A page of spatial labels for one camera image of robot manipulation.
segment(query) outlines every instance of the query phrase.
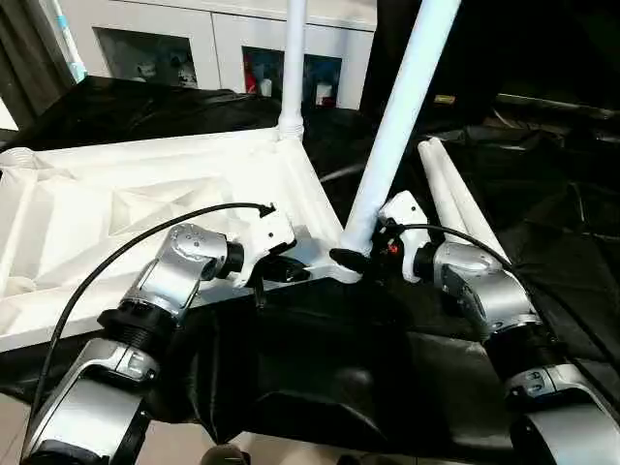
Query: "silver robotic arm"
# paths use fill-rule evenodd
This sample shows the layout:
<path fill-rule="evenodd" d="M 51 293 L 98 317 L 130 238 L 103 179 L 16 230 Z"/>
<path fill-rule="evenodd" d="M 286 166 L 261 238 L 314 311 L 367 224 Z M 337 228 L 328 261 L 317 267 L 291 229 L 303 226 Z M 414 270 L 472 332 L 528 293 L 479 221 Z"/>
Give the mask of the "silver robotic arm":
<path fill-rule="evenodd" d="M 408 192 L 389 201 L 379 219 L 378 235 L 389 225 L 426 223 Z M 397 239 L 386 245 L 401 260 L 403 277 L 454 296 L 477 329 L 508 400 L 522 414 L 511 435 L 528 463 L 620 464 L 618 412 L 567 361 L 515 277 L 473 245 L 437 246 L 424 230 Z"/>
<path fill-rule="evenodd" d="M 234 242 L 191 224 L 173 227 L 118 308 L 102 313 L 104 338 L 86 344 L 36 415 L 22 463 L 134 463 L 149 423 L 143 396 L 200 282 L 233 272 L 233 285 L 243 287 L 262 258 L 294 244 L 278 211 Z"/>

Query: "cabinet door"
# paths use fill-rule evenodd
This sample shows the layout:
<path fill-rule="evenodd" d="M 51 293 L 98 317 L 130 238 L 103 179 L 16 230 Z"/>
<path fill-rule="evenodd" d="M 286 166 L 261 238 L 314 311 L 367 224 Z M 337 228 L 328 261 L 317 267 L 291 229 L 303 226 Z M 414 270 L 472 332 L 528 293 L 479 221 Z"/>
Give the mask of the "cabinet door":
<path fill-rule="evenodd" d="M 209 12 L 110 0 L 61 0 L 88 74 L 220 88 Z"/>
<path fill-rule="evenodd" d="M 213 14 L 222 87 L 279 97 L 282 92 L 286 22 Z M 306 25 L 304 101 L 357 109 L 372 32 Z"/>

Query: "floor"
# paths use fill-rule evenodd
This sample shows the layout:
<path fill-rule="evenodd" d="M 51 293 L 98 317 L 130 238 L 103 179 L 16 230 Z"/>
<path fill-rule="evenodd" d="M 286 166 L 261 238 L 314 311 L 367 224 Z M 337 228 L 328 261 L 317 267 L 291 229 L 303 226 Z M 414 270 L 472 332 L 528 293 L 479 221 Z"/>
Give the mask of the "floor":
<path fill-rule="evenodd" d="M 25 435 L 29 408 L 0 394 L 0 465 L 16 465 Z M 456 465 L 406 456 L 376 457 L 363 452 L 319 446 L 299 441 L 242 433 L 234 440 L 252 456 L 252 465 L 332 465 L 343 453 L 363 457 L 362 465 Z M 146 433 L 139 465 L 198 465 L 213 443 L 196 424 L 167 424 L 154 421 Z"/>

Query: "black cable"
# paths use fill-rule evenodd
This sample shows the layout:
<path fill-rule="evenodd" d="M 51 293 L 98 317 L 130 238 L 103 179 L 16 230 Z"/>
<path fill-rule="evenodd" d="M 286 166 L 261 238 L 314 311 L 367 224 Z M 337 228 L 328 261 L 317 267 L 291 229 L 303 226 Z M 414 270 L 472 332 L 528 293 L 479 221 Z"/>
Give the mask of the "black cable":
<path fill-rule="evenodd" d="M 569 305 L 569 303 L 566 300 L 560 297 L 557 293 L 553 292 L 548 286 L 542 283 L 539 283 L 533 280 L 532 278 L 526 278 L 525 276 L 523 276 L 523 274 L 521 274 L 512 263 L 510 263 L 508 260 L 506 260 L 504 257 L 502 257 L 500 254 L 498 254 L 495 250 L 493 250 L 491 247 L 489 247 L 485 243 L 477 240 L 475 237 L 471 237 L 470 235 L 464 232 L 453 230 L 451 228 L 446 228 L 444 226 L 411 224 L 411 225 L 393 225 L 393 226 L 387 226 L 387 228 L 389 230 L 396 231 L 396 235 L 400 235 L 403 231 L 406 231 L 406 230 L 427 230 L 427 231 L 437 231 L 440 233 L 447 233 L 447 234 L 455 235 L 456 237 L 460 237 L 461 239 L 467 240 L 468 242 L 475 245 L 476 247 L 479 247 L 484 252 L 486 252 L 491 257 L 493 257 L 495 260 L 497 260 L 506 271 L 510 272 L 514 276 L 514 278 L 521 284 L 521 286 L 523 286 L 524 289 L 528 289 L 527 284 L 529 284 L 531 287 L 537 288 L 539 291 L 548 295 L 557 304 L 559 304 L 562 307 L 562 309 L 573 319 L 573 321 L 577 324 L 577 326 L 579 326 L 579 328 L 588 336 L 590 341 L 601 352 L 605 361 L 607 361 L 611 365 L 613 370 L 620 377 L 620 362 L 618 362 L 618 360 L 616 359 L 614 354 L 609 350 L 605 342 L 594 332 L 594 330 L 592 330 L 592 328 L 588 324 L 586 324 L 583 321 L 581 316 L 572 309 L 571 305 Z M 552 330 L 553 326 L 550 324 L 549 318 L 545 315 L 543 311 L 543 307 L 536 302 L 536 295 L 530 292 L 530 297 L 532 297 L 532 300 L 533 300 L 532 303 L 537 308 L 539 312 L 539 316 L 541 317 L 541 320 L 548 326 L 550 330 Z"/>
<path fill-rule="evenodd" d="M 60 336 L 62 334 L 63 329 L 65 328 L 65 324 L 67 320 L 69 320 L 69 316 L 71 315 L 72 310 L 76 306 L 79 298 L 86 291 L 88 286 L 92 284 L 92 282 L 99 276 L 112 262 L 118 259 L 121 255 L 127 252 L 129 249 L 134 247 L 136 244 L 142 242 L 146 238 L 151 235 L 163 231 L 171 226 L 177 225 L 178 223 L 182 223 L 183 221 L 189 220 L 191 218 L 195 218 L 197 216 L 204 215 L 206 213 L 211 213 L 213 211 L 218 210 L 226 210 L 229 208 L 255 208 L 259 210 L 261 216 L 265 216 L 266 214 L 274 211 L 273 206 L 261 205 L 260 203 L 252 203 L 252 202 L 232 202 L 232 203 L 222 203 L 219 205 L 212 205 L 205 208 L 200 208 L 195 211 L 191 211 L 189 213 L 185 213 L 184 215 L 177 216 L 176 218 L 172 218 L 160 225 L 157 225 L 150 230 L 147 230 L 126 244 L 119 247 L 114 253 L 112 253 L 109 257 L 107 257 L 103 262 L 101 262 L 88 276 L 84 279 L 79 286 L 77 286 L 76 291 L 69 298 L 67 305 L 63 309 L 60 317 L 58 318 L 58 322 L 56 323 L 56 327 L 54 328 L 53 333 L 51 334 L 51 338 L 49 339 L 49 347 L 47 348 L 46 359 L 43 363 L 43 368 L 41 369 L 41 375 L 39 376 L 39 381 L 37 382 L 37 388 L 35 389 L 35 395 L 32 400 L 32 406 L 30 408 L 30 416 L 28 418 L 28 427 L 32 424 L 34 417 L 39 411 L 39 407 L 41 406 L 41 400 L 43 399 L 45 389 L 46 389 L 46 379 L 49 374 L 49 368 L 51 367 L 51 360 L 53 357 L 54 349 L 60 340 Z"/>

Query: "white tube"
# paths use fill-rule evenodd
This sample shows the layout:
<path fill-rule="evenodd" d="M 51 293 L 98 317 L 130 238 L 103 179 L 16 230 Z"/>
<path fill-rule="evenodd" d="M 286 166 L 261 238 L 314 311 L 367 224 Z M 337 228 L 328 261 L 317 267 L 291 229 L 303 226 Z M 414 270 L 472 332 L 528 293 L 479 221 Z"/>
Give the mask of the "white tube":
<path fill-rule="evenodd" d="M 284 52 L 282 112 L 278 119 L 280 139 L 301 139 L 301 93 L 303 83 L 304 32 L 306 0 L 289 0 L 287 10 L 287 44 Z"/>
<path fill-rule="evenodd" d="M 432 147 L 432 152 L 437 161 L 439 170 L 442 171 L 444 179 L 447 181 L 451 196 L 456 202 L 460 217 L 465 223 L 465 227 L 467 231 L 469 231 L 469 234 L 477 240 L 484 242 L 505 259 L 508 259 L 500 241 L 497 240 L 497 236 L 489 226 L 486 218 L 484 218 L 474 196 L 472 196 L 472 193 L 467 188 L 465 181 L 463 181 L 456 166 L 450 159 L 450 155 L 444 148 L 444 145 L 437 138 L 432 138 L 428 143 L 430 147 Z"/>
<path fill-rule="evenodd" d="M 377 213 L 386 202 L 459 4 L 460 0 L 422 0 L 341 239 L 344 248 L 370 253 Z"/>
<path fill-rule="evenodd" d="M 84 68 L 84 64 L 79 57 L 76 42 L 74 41 L 74 38 L 71 35 L 71 31 L 69 30 L 69 25 L 67 24 L 67 18 L 65 18 L 65 16 L 63 15 L 58 0 L 51 0 L 51 6 L 54 9 L 58 27 L 60 28 L 60 32 L 62 33 L 63 39 L 65 40 L 65 45 L 67 46 L 71 73 L 76 82 L 80 82 L 86 77 L 86 68 Z"/>
<path fill-rule="evenodd" d="M 433 151 L 433 147 L 427 141 L 420 142 L 418 145 L 419 157 L 422 160 L 424 166 L 424 172 L 426 173 L 426 179 L 428 180 L 428 186 L 430 187 L 430 193 L 433 196 L 433 202 L 437 209 L 437 216 L 442 226 L 452 228 L 453 230 L 461 231 L 462 233 L 469 234 L 461 214 L 458 211 L 456 202 L 450 192 L 450 187 L 444 178 L 442 169 L 439 166 L 439 159 Z M 455 235 L 446 234 L 446 240 L 450 242 L 460 242 L 467 244 L 468 242 Z"/>

